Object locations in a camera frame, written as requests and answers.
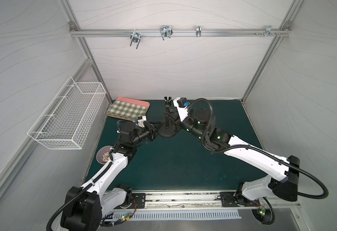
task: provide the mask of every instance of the table surface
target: table surface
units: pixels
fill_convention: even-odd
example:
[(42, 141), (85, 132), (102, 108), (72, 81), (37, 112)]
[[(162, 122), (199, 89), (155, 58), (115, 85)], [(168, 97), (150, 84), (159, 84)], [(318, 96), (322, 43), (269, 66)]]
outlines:
[[(163, 100), (146, 101), (150, 103), (147, 120), (163, 120)], [(261, 147), (239, 100), (212, 100), (211, 103), (216, 127)], [(199, 102), (194, 110), (198, 108), (207, 108), (207, 105)], [(116, 142), (117, 120), (107, 118), (97, 151)], [(95, 155), (86, 180), (102, 167)], [(153, 142), (147, 140), (139, 144), (132, 161), (108, 189), (124, 184), (133, 190), (235, 190), (241, 181), (253, 181), (264, 176), (266, 173), (239, 159), (224, 154), (211, 155), (196, 137), (182, 129), (174, 137), (158, 136)]]

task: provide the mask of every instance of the metal vent grille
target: metal vent grille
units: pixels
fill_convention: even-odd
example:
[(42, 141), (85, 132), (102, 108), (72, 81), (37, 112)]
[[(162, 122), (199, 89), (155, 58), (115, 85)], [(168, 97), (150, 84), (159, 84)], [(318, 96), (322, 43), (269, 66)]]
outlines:
[[(115, 211), (113, 221), (120, 219), (126, 212)], [(131, 221), (157, 220), (220, 220), (241, 219), (238, 210), (168, 210), (168, 211), (136, 211)]]

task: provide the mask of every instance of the mounting plate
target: mounting plate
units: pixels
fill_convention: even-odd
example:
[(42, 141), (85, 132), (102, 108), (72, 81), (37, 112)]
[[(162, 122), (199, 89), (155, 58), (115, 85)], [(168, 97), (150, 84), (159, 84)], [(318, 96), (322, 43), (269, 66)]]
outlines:
[[(136, 208), (144, 208), (146, 194), (145, 193), (133, 193), (133, 200), (135, 200), (136, 202)], [(127, 208), (134, 209), (134, 203), (132, 202), (130, 206)], [(127, 209), (127, 208), (121, 208), (120, 206), (117, 206), (115, 209)]]
[[(237, 203), (235, 203), (234, 192), (220, 192), (220, 196), (217, 198), (221, 200), (222, 207), (239, 207)], [(253, 202), (249, 202), (245, 207), (257, 207), (257, 205)]]

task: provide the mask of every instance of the white wire basket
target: white wire basket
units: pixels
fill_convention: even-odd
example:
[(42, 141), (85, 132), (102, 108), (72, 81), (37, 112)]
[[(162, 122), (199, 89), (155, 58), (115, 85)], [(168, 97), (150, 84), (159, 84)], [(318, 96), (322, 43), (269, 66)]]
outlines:
[(100, 82), (70, 77), (27, 134), (48, 149), (82, 149), (105, 95)]

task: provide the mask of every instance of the black stand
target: black stand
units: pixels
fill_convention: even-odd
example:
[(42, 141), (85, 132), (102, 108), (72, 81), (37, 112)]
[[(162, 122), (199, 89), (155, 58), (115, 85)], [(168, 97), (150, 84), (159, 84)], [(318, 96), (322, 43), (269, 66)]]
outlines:
[(172, 109), (170, 109), (171, 106), (171, 97), (168, 98), (165, 97), (165, 121), (162, 126), (160, 126), (157, 129), (157, 134), (163, 137), (172, 137), (176, 135), (177, 130), (176, 126), (174, 125), (173, 121), (170, 121), (170, 115), (172, 113)]

